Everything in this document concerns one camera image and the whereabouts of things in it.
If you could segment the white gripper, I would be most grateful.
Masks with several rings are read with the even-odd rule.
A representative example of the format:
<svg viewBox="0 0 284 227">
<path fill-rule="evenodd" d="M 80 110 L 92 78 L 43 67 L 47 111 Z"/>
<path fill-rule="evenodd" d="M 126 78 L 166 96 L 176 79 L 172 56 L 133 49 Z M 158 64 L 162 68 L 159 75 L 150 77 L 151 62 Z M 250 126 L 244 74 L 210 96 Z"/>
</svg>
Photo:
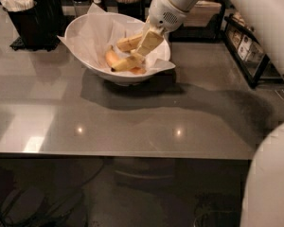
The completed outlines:
<svg viewBox="0 0 284 227">
<path fill-rule="evenodd" d="M 176 30 L 186 19 L 189 0 L 152 0 L 149 10 L 150 28 L 130 37 L 131 56 L 142 59 L 161 42 L 166 32 Z"/>
</svg>

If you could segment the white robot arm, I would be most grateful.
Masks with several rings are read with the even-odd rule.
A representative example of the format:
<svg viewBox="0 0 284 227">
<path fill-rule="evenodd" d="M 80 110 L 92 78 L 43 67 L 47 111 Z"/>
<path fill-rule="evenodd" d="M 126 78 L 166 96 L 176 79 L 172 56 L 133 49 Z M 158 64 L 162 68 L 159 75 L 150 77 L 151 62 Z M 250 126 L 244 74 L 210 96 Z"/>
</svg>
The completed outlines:
<svg viewBox="0 0 284 227">
<path fill-rule="evenodd" d="M 136 52 L 146 56 L 199 0 L 152 0 Z M 284 0 L 230 0 L 284 76 Z M 262 141 L 246 180 L 240 227 L 284 227 L 284 123 Z"/>
</svg>

